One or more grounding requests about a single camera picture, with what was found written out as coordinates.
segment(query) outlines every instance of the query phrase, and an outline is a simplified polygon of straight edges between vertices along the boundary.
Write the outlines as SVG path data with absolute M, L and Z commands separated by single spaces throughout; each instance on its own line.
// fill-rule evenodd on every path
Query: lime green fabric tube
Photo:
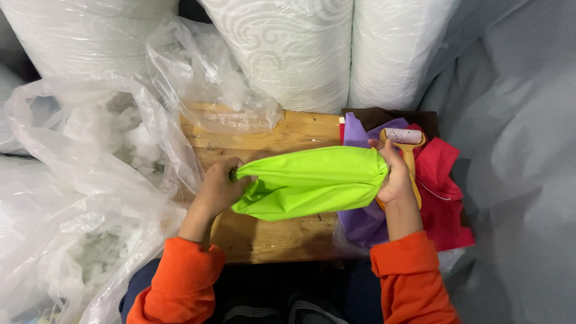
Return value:
M 388 174 L 378 151 L 330 146 L 256 160 L 236 177 L 258 179 L 232 210 L 263 220 L 283 220 L 368 206 Z

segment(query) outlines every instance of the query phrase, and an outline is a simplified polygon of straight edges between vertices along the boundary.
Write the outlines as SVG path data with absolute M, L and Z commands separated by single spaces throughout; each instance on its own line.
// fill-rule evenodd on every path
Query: cuff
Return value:
M 216 245 L 204 252 L 198 243 L 167 239 L 152 287 L 170 293 L 199 291 L 216 282 L 225 263 L 226 256 Z
M 434 242 L 428 240 L 425 231 L 372 247 L 370 260 L 372 272 L 378 277 L 428 272 L 438 268 Z

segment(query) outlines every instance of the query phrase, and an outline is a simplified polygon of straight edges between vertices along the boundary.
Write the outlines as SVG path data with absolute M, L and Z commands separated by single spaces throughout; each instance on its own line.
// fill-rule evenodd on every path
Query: purple fabric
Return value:
M 371 138 L 378 140 L 380 131 L 385 127 L 403 129 L 408 127 L 408 122 L 404 118 L 397 118 L 366 132 L 360 120 L 356 119 L 352 112 L 349 112 L 346 114 L 344 127 L 344 145 L 369 149 L 368 140 Z M 372 200 L 370 205 L 364 208 L 340 211 L 338 216 L 344 234 L 350 242 L 359 246 L 372 247 L 388 241 L 386 215 L 376 200 Z

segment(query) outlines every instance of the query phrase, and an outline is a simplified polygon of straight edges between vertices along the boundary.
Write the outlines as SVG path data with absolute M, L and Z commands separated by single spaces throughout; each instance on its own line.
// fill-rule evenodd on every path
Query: dark pants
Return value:
M 160 259 L 150 261 L 130 280 L 128 291 L 120 301 L 119 307 L 123 324 L 126 323 L 128 312 L 136 296 L 150 286 L 159 262 Z M 238 271 L 227 272 L 225 268 L 222 278 L 218 281 L 230 287 L 230 281 L 236 281 L 235 278 L 226 280 L 227 274 L 231 272 L 237 273 Z M 222 307 L 217 305 L 217 312 L 220 313 L 217 322 L 227 324 L 283 324 L 287 322 L 344 324 L 346 321 L 352 324 L 382 324 L 384 322 L 380 306 L 380 281 L 372 273 L 369 260 L 356 260 L 348 263 L 344 270 L 331 275 L 328 281 L 329 283 L 324 286 L 326 289 L 328 289 L 327 286 L 333 289 L 330 294 L 332 296 L 326 296 L 330 303 L 312 299 L 300 293 L 292 293 L 288 301 L 284 302 L 286 307 L 278 307 L 278 304 L 270 307 L 271 305 L 263 304 L 262 301 L 255 302 L 250 297 L 243 296 L 229 299 Z M 219 296 L 219 291 L 228 290 L 216 286 L 216 296 Z

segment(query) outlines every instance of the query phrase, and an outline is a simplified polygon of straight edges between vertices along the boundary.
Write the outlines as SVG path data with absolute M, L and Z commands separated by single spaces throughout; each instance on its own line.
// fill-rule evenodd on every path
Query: lint roller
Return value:
M 410 171 L 410 180 L 412 180 L 412 189 L 418 201 L 418 208 L 422 207 L 422 198 L 416 187 L 416 163 L 414 161 L 414 148 L 418 148 L 426 142 L 426 137 L 419 130 L 384 128 L 380 131 L 380 141 L 386 142 L 390 138 L 394 146 L 402 150 L 404 161 Z M 384 204 L 376 199 L 380 207 L 384 210 Z

